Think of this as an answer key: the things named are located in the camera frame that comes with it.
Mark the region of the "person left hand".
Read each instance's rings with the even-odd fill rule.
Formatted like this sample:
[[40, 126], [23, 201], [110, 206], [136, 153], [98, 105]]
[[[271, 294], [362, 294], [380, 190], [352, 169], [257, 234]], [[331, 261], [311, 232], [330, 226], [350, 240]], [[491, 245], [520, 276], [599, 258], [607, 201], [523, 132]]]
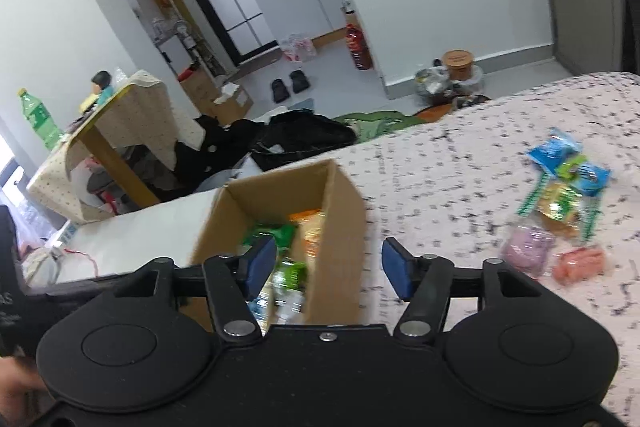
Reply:
[[1, 358], [1, 414], [21, 415], [29, 392], [46, 389], [35, 363], [24, 357]]

